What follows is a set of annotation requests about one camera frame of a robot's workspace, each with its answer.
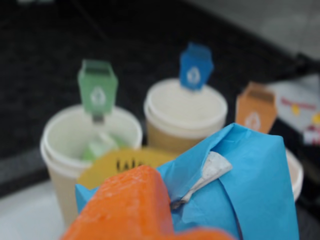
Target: green object in cup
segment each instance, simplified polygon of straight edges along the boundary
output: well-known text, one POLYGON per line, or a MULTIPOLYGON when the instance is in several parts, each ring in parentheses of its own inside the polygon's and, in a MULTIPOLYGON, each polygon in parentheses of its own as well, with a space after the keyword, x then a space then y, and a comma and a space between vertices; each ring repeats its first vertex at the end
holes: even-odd
POLYGON ((100 133, 98 137, 89 142, 83 152, 82 160, 94 162, 99 157, 112 151, 128 147, 125 141, 114 134, 100 133))

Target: blue tissue paper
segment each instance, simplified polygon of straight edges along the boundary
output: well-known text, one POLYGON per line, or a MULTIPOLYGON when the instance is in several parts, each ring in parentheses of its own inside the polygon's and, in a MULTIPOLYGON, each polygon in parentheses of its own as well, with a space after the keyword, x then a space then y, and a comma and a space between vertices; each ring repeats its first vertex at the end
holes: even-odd
POLYGON ((282 137, 231 124, 157 170, 171 202, 199 180, 210 151, 232 170, 196 191, 172 210, 176 232, 220 228, 237 239, 299 240, 296 207, 282 137))
POLYGON ((81 213, 82 209, 84 209, 84 207, 87 205, 87 202, 89 202, 92 196, 95 195, 97 190, 98 190, 98 187, 95 187, 92 190, 88 190, 81 184, 75 185, 75 200, 76 200, 78 214, 81 213))

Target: orange tag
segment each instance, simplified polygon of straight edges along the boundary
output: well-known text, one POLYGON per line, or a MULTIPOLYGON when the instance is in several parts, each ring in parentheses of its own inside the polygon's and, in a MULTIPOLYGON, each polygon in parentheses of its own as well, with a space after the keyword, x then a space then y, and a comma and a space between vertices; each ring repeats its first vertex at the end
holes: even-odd
POLYGON ((277 117, 275 95, 264 85, 250 82, 236 100, 235 122, 267 134, 277 117))

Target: blue tag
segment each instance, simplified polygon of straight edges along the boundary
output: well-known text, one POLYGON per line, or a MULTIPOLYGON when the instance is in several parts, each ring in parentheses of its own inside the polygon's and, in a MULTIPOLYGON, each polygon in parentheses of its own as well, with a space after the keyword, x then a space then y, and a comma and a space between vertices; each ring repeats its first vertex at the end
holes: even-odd
POLYGON ((180 82, 190 90, 200 90, 214 70, 211 51, 200 44, 189 43, 180 57, 180 82))

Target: recycling symbol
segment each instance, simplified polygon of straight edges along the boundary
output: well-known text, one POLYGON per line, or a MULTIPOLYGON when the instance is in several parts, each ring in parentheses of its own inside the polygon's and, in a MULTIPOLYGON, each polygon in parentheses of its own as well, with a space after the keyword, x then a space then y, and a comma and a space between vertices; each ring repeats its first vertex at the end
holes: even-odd
POLYGON ((257 112, 252 112, 244 122, 245 126, 249 129, 258 131, 261 127, 261 121, 257 112))
POLYGON ((92 104, 95 106, 103 106, 106 103, 106 95, 100 86, 96 86, 91 95, 92 104))
POLYGON ((199 68, 193 66, 190 70, 186 73, 186 79, 190 84, 198 84, 201 79, 199 68))

